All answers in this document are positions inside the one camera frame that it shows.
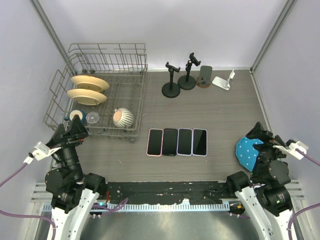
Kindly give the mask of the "lavender phone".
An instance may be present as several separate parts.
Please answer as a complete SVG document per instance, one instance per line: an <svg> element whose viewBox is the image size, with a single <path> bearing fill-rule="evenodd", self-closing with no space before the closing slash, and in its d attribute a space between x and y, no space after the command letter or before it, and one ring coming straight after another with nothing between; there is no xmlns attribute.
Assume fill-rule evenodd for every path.
<svg viewBox="0 0 320 240"><path fill-rule="evenodd" d="M194 156L205 157L208 154L208 136L205 129L193 129L192 154Z"/></svg>

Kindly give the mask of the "white folding phone stand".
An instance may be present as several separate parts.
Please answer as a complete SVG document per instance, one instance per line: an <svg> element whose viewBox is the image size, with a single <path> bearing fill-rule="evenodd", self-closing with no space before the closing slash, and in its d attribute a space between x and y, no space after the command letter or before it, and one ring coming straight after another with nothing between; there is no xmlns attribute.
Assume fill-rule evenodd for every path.
<svg viewBox="0 0 320 240"><path fill-rule="evenodd" d="M212 84L222 88L226 91L228 91L231 88L231 85L233 83L233 79L235 76L235 70L233 69L228 77L228 79L223 79L221 77L216 76L213 80L212 80Z"/></svg>

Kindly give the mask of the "white phone blue screen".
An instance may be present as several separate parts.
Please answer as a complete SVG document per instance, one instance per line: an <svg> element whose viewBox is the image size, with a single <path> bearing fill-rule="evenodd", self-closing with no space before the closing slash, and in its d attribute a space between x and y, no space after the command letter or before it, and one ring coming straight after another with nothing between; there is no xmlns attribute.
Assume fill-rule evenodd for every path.
<svg viewBox="0 0 320 240"><path fill-rule="evenodd" d="M177 154L191 156L193 147L193 131L189 128L178 129Z"/></svg>

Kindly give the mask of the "grey phone stand wooden base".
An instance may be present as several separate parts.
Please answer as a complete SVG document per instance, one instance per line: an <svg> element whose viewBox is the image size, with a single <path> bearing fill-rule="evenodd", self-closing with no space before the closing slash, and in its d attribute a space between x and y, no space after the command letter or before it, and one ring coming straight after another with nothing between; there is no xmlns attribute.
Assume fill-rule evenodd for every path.
<svg viewBox="0 0 320 240"><path fill-rule="evenodd" d="M200 88L208 88L211 85L212 71L213 68L211 66L201 66L199 77L196 79L196 85Z"/></svg>

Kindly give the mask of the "pink case phone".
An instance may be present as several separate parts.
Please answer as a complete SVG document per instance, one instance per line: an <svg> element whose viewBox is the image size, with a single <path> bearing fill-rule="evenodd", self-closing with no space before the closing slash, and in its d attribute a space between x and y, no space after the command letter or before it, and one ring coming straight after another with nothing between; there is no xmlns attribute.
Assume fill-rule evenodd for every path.
<svg viewBox="0 0 320 240"><path fill-rule="evenodd" d="M146 154L152 157L159 157L162 154L163 148L163 134L162 129L152 128L148 132L148 141Z"/></svg>

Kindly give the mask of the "black phone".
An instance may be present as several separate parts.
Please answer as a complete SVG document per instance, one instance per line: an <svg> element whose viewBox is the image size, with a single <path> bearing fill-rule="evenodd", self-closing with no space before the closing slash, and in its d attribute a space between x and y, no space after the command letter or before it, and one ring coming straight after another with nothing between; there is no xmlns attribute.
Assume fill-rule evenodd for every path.
<svg viewBox="0 0 320 240"><path fill-rule="evenodd" d="M177 154L178 130L165 128L163 130L162 155L175 156Z"/></svg>

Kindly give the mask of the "black round base stand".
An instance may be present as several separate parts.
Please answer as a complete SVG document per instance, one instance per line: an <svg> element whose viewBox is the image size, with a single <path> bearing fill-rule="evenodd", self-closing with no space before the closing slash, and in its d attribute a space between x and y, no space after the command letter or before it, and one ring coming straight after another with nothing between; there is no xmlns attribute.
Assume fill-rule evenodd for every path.
<svg viewBox="0 0 320 240"><path fill-rule="evenodd" d="M200 64L201 64L201 61L194 56L194 53L193 52L190 53L189 60L185 65L186 75L181 76L177 81L177 84L181 89L188 91L188 90L192 90L196 86L196 79L190 76L190 71L191 71L192 65L195 65L196 67L198 67Z"/></svg>

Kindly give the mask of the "black gooseneck phone stand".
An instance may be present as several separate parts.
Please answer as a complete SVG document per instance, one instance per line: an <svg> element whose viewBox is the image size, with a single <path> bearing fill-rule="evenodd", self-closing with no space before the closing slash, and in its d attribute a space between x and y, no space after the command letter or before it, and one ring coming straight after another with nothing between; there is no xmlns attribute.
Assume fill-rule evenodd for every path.
<svg viewBox="0 0 320 240"><path fill-rule="evenodd" d="M167 62L165 67L168 68L170 80L168 83L164 84L161 92L167 98L176 98L181 93L181 88L177 83L174 83L174 72L179 73L181 68L174 67Z"/></svg>

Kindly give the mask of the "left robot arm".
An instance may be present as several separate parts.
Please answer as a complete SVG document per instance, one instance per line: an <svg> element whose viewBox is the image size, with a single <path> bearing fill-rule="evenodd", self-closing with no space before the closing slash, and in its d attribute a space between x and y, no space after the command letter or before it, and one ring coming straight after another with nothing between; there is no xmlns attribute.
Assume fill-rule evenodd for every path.
<svg viewBox="0 0 320 240"><path fill-rule="evenodd" d="M52 194L53 240L78 240L96 200L107 192L106 179L84 174L77 146L88 136L80 117L74 116L68 128L59 124L46 144L49 155L59 164L45 175L46 191Z"/></svg>

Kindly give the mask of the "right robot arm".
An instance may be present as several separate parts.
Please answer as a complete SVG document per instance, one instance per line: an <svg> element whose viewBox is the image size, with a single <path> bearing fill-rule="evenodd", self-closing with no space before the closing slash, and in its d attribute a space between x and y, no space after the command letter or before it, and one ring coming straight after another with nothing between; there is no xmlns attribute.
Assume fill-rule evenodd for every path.
<svg viewBox="0 0 320 240"><path fill-rule="evenodd" d="M87 136L83 124L74 122L68 129L59 125L47 143L52 157L60 164L45 176L46 191L52 194L52 238L56 240L78 240L95 201L111 188L104 177L82 171L76 147ZM251 175L243 171L229 175L226 193L240 200L260 239L291 239L293 205L286 189L291 180L285 155L278 150L284 142L260 122L247 137L260 140L254 146L258 150L256 163Z"/></svg>

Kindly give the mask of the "blue dotted plate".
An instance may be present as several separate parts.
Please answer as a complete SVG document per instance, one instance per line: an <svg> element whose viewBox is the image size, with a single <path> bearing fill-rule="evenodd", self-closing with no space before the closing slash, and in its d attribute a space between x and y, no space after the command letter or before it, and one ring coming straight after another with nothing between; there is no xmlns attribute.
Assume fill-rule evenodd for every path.
<svg viewBox="0 0 320 240"><path fill-rule="evenodd" d="M242 137L236 144L235 155L239 163L248 171L252 172L255 166L259 151L254 148L254 145L260 145L263 142L257 138L249 139Z"/></svg>

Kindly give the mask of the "clear glass cup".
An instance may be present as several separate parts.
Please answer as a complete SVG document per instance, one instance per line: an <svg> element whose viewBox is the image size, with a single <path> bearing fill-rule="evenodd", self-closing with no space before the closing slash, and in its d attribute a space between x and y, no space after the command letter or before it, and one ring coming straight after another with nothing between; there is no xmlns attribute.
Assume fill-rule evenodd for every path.
<svg viewBox="0 0 320 240"><path fill-rule="evenodd" d="M92 134L99 134L103 131L103 121L97 112L89 112L86 115L88 129Z"/></svg>

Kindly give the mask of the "front cream plate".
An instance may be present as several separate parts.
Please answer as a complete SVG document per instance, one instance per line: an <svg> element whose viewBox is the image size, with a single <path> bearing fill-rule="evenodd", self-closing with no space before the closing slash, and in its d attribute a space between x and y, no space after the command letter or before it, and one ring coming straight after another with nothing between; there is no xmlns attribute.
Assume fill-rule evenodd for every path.
<svg viewBox="0 0 320 240"><path fill-rule="evenodd" d="M107 100L107 97L100 92L82 88L69 90L67 96L75 102L87 106L96 106Z"/></svg>

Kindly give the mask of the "cream plate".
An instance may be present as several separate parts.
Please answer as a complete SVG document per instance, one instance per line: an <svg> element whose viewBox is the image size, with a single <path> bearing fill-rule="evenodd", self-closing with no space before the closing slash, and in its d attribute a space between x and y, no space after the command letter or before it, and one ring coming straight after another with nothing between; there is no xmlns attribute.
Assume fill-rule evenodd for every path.
<svg viewBox="0 0 320 240"><path fill-rule="evenodd" d="M67 96L75 102L87 106L96 106L107 100L107 97L100 92L82 88L69 90Z"/></svg>
<svg viewBox="0 0 320 240"><path fill-rule="evenodd" d="M103 92L110 87L105 80L90 75L76 75L71 78L71 81L78 89L92 90L95 92Z"/></svg>

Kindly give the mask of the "rear cream plate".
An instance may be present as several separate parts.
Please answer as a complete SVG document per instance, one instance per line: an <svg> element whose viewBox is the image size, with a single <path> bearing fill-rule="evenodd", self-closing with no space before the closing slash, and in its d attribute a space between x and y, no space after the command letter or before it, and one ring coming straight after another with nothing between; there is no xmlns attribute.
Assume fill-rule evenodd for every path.
<svg viewBox="0 0 320 240"><path fill-rule="evenodd" d="M92 90L95 92L103 92L110 87L105 80L90 75L76 75L71 78L71 81L78 89Z"/></svg>

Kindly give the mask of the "striped ceramic teapot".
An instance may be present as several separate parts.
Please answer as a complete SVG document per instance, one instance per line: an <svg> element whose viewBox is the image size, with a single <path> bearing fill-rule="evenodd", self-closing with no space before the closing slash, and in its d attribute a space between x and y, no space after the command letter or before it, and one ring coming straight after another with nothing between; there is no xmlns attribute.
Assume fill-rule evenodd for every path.
<svg viewBox="0 0 320 240"><path fill-rule="evenodd" d="M116 108L112 117L113 124L121 129L130 128L134 119L134 115L127 108Z"/></svg>

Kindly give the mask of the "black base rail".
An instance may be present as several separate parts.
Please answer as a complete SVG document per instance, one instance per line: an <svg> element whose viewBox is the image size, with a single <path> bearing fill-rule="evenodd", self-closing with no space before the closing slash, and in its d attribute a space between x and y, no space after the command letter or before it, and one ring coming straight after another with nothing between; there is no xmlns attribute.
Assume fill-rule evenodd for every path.
<svg viewBox="0 0 320 240"><path fill-rule="evenodd" d="M253 184L244 180L239 183L223 181L160 181L160 182L108 182L85 187L98 193L99 197L108 195L112 204L128 199L131 205L180 205L189 200L191 205L219 204L223 199L235 199L235 192Z"/></svg>

